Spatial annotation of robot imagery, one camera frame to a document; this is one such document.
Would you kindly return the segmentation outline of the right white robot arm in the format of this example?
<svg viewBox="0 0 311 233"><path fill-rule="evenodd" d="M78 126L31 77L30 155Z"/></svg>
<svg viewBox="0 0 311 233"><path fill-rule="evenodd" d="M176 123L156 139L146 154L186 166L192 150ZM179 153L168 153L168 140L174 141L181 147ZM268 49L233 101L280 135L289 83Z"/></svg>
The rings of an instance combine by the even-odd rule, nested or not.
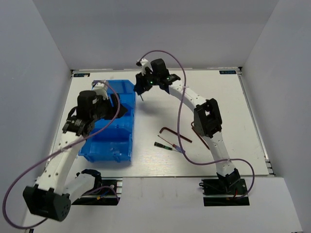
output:
<svg viewBox="0 0 311 233"><path fill-rule="evenodd" d="M218 103L215 99L205 99L187 87L179 76L170 74L163 59L151 62L142 58L137 61L140 73L136 75L134 91L141 95L152 86L159 86L185 104L194 114L195 131L207 143L216 162L216 174L219 187L224 193L232 193L237 188L240 175L230 161L222 136L222 118Z"/></svg>

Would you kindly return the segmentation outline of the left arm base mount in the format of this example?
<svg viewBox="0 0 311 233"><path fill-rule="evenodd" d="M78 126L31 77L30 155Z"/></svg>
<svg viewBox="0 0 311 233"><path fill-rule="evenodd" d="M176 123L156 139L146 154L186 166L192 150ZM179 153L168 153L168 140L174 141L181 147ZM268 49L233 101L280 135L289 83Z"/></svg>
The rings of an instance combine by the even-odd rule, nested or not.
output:
<svg viewBox="0 0 311 233"><path fill-rule="evenodd" d="M77 199L72 205L117 206L121 200L122 178L102 179L100 190Z"/></svg>

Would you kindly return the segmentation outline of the blue plastic compartment bin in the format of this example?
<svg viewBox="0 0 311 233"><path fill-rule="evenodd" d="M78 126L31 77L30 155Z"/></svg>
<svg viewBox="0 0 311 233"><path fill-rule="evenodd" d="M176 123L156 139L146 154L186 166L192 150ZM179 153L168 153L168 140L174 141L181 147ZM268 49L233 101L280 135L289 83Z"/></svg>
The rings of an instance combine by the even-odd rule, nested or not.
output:
<svg viewBox="0 0 311 233"><path fill-rule="evenodd" d="M127 113L115 119L104 131L88 139L78 152L89 162L130 162L132 159L136 94L129 80L111 80Z"/></svg>

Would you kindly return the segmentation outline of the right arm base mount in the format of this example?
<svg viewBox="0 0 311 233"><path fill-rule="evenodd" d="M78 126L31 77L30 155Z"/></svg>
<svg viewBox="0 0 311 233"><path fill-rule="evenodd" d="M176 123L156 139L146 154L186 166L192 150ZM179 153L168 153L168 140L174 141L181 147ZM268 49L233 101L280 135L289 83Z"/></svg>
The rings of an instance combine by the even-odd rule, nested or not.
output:
<svg viewBox="0 0 311 233"><path fill-rule="evenodd" d="M218 179L202 179L199 186L203 189L204 194L207 196L213 195L243 195L247 192L247 187L244 179L240 179L237 183L227 188Z"/></svg>

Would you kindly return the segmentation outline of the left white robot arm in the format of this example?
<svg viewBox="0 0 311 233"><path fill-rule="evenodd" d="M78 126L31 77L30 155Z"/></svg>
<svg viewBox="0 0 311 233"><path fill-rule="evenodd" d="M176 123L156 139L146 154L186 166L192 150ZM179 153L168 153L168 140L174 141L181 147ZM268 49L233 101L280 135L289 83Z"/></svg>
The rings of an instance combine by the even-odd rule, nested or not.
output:
<svg viewBox="0 0 311 233"><path fill-rule="evenodd" d="M63 221L71 204L83 194L102 190L100 172L85 169L70 183L67 176L79 150L86 140L95 136L95 123L101 119L113 122L127 113L117 93L106 96L105 91L81 91L62 129L59 149L52 154L44 172L33 186L25 187L23 197L31 214Z"/></svg>

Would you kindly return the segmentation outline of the long brown hex key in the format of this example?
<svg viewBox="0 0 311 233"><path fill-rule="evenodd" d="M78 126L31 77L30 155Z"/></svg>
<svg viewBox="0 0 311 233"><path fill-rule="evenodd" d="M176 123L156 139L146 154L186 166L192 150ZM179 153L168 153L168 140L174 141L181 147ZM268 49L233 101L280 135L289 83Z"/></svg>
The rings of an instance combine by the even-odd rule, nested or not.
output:
<svg viewBox="0 0 311 233"><path fill-rule="evenodd" d="M159 133L163 133L164 131L168 131L168 132L172 133L173 135L178 136L178 133L177 133L176 131L174 131L174 130L168 128L168 127L162 127L162 128L159 130ZM189 139L189 138L187 138L187 137L185 137L185 136L183 136L183 135L180 135L180 138L181 138L181 139L184 139L185 141L187 141L187 142L189 142L189 143L192 143L192 140L191 140L191 139Z"/></svg>

